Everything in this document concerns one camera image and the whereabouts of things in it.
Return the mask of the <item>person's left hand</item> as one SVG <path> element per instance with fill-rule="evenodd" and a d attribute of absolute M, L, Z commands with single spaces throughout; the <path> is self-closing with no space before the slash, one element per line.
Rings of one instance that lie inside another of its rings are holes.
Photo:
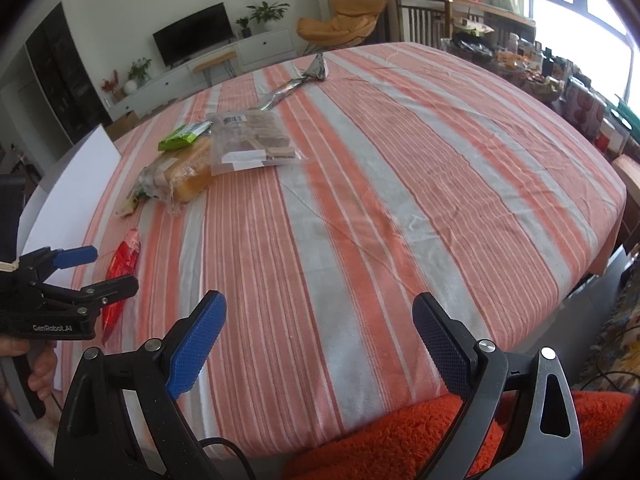
<path fill-rule="evenodd" d="M 1 397 L 25 422 L 40 419 L 52 393 L 55 342 L 1 336 Z"/>

